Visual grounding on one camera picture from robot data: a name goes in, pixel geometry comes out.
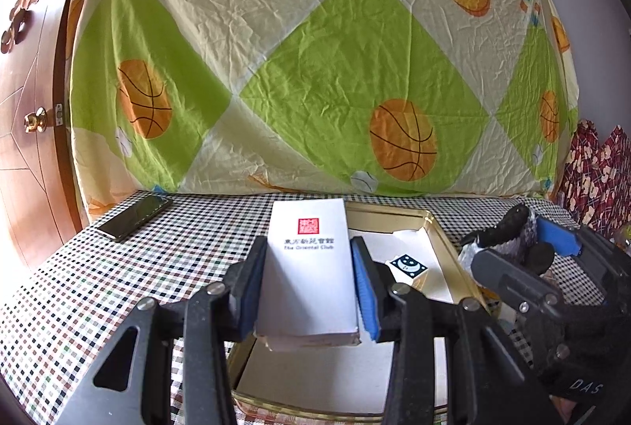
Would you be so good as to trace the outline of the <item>green basketball bedsheet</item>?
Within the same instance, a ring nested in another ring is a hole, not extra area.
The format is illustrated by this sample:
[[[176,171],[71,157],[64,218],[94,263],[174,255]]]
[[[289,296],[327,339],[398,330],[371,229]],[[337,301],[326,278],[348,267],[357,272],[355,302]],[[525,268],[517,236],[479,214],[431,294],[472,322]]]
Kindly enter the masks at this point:
[[[72,0],[84,209],[137,190],[552,196],[577,77],[551,0]]]

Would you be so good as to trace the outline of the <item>brass door knob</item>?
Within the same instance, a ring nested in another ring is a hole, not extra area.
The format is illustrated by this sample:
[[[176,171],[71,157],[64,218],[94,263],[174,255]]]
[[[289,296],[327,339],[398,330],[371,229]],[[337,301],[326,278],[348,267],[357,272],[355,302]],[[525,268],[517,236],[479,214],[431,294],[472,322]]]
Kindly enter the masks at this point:
[[[24,116],[24,132],[26,133],[43,133],[47,127],[47,111],[43,107],[39,107],[36,111]]]

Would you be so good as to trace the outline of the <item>gold tin box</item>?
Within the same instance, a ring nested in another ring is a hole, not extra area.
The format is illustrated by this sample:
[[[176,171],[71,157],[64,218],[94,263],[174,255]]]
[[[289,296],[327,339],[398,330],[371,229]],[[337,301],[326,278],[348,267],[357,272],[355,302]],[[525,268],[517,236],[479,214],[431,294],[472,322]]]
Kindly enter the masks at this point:
[[[429,211],[337,200],[277,200],[266,234],[259,324],[229,354],[236,407],[281,424],[377,424],[394,346],[358,306],[350,242],[395,281],[449,304],[479,299]]]

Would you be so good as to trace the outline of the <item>checkered tablecloth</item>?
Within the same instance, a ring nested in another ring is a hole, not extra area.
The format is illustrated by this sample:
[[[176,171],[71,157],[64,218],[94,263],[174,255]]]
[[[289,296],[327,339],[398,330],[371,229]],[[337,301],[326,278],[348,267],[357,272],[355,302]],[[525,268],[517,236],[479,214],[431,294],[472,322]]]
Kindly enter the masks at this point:
[[[144,296],[179,301],[220,279],[265,234],[275,200],[324,195],[180,195],[123,243],[95,230],[144,192],[120,203],[64,244],[1,306],[1,376],[34,424],[54,424],[84,372],[133,305]],[[468,232],[496,224],[523,203],[560,225],[577,227],[564,208],[531,197],[377,197],[351,202],[428,210],[454,247]],[[551,268],[568,303],[599,305],[603,295],[569,257]]]

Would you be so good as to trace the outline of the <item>brown wooden door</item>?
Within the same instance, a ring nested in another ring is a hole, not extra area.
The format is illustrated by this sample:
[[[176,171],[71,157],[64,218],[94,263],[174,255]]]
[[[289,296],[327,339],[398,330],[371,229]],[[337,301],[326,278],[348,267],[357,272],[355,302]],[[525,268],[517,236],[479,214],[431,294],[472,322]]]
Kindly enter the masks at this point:
[[[66,126],[72,0],[1,0],[1,209],[15,250],[40,265],[81,229]],[[48,127],[24,132],[43,107]]]

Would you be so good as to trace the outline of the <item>red bear patterned cloth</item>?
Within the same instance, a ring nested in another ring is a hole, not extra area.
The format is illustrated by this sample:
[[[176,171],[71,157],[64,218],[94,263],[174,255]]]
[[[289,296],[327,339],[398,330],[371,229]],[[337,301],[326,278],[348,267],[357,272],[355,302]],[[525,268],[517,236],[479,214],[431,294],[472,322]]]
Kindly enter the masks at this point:
[[[607,239],[630,222],[630,137],[621,126],[600,141],[592,122],[579,121],[556,200]]]

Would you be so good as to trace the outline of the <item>black hair brush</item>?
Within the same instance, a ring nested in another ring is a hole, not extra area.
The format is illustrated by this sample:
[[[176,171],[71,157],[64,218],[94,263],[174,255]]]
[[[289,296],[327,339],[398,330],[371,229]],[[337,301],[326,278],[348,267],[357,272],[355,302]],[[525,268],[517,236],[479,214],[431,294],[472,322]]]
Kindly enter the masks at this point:
[[[470,275],[474,258],[483,250],[490,249],[537,275],[546,273],[555,257],[553,245],[538,239],[535,212],[523,204],[510,208],[496,225],[469,232],[460,244],[458,260]]]

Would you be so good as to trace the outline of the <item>black smartphone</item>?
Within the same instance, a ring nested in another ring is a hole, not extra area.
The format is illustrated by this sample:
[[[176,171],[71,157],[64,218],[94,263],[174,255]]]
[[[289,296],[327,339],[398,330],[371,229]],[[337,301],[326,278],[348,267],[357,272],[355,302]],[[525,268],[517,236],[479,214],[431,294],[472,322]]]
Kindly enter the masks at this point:
[[[171,205],[171,198],[165,196],[143,196],[138,202],[96,226],[96,230],[114,242],[122,242]]]

